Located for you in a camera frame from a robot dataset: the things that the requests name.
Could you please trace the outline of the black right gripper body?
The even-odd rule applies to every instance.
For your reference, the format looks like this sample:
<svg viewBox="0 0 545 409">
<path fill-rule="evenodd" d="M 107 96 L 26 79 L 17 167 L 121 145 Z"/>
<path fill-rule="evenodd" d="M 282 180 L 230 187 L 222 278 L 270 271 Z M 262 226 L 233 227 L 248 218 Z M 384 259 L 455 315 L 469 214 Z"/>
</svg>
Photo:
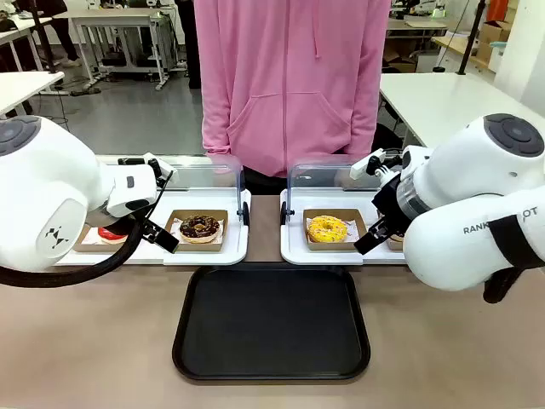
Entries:
<svg viewBox="0 0 545 409">
<path fill-rule="evenodd" d="M 410 218 L 401 210 L 397 199 L 400 175 L 396 175 L 380 188 L 371 203 L 380 213 L 379 222 L 387 227 L 408 227 Z"/>
</svg>

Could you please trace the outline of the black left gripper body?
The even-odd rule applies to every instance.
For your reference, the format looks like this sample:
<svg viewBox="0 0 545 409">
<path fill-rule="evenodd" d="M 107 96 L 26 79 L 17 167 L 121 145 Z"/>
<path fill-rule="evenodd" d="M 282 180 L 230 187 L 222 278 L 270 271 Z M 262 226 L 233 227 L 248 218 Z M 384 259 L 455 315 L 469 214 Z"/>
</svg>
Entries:
<svg viewBox="0 0 545 409">
<path fill-rule="evenodd" d="M 149 210 L 138 210 L 125 217 L 125 230 L 131 233 L 135 226 L 140 226 L 148 216 Z"/>
</svg>

